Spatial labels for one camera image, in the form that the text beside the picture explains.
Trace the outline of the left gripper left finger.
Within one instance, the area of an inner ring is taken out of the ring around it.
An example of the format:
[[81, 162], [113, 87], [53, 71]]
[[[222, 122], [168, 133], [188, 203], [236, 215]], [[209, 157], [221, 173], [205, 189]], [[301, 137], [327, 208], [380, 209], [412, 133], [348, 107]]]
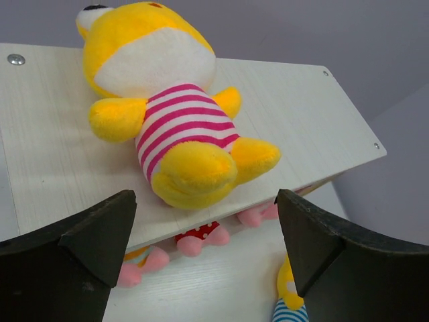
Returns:
[[136, 208], [135, 193], [123, 190], [1, 242], [1, 320], [102, 321]]

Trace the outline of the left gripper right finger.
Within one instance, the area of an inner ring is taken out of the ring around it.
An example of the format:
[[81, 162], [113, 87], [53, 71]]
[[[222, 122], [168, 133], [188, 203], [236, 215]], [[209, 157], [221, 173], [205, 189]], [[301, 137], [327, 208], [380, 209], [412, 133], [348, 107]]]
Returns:
[[310, 321], [427, 321], [428, 246], [361, 227], [290, 190], [275, 200]]

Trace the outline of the yellow toy blue-striped shirt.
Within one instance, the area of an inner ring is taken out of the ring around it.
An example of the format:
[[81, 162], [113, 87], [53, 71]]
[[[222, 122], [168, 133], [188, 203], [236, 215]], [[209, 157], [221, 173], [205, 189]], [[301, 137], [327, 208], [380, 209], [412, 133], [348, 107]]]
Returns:
[[276, 281], [278, 299], [272, 322], [309, 322], [304, 299], [298, 295], [288, 255], [279, 269]]

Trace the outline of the pink toy orange-striped shirt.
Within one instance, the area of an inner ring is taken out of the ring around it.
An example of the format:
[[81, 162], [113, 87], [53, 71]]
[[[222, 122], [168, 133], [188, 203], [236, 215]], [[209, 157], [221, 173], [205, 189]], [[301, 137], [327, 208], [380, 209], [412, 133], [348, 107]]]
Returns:
[[157, 246], [127, 250], [120, 269], [117, 287], [133, 288], [144, 274], [162, 270], [170, 263], [169, 255]]

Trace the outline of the pink toy pink-striped shirt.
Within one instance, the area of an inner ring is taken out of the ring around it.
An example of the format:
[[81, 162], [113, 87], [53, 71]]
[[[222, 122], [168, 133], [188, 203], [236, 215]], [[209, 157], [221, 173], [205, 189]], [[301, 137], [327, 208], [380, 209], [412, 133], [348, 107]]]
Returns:
[[274, 201], [246, 209], [236, 214], [245, 227], [256, 228], [264, 221], [278, 219], [278, 206]]

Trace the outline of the pink toy red polka-dot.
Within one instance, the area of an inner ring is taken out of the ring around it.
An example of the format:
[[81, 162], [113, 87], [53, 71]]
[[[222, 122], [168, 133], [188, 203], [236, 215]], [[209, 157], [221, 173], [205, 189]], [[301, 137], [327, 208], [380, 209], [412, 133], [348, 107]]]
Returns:
[[205, 246], [224, 246], [230, 241], [229, 232], [213, 221], [174, 237], [178, 251], [186, 257], [197, 257]]

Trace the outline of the yellow toy pink-striped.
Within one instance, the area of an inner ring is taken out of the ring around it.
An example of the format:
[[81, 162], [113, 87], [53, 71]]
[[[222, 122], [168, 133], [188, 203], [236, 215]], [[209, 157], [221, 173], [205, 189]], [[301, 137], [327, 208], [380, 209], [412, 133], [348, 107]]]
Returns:
[[93, 133], [133, 140], [146, 180], [167, 205], [209, 207], [279, 162], [278, 147], [237, 131], [236, 88], [208, 94], [215, 53], [172, 9], [152, 1], [90, 5], [76, 27], [84, 76], [100, 97], [88, 114]]

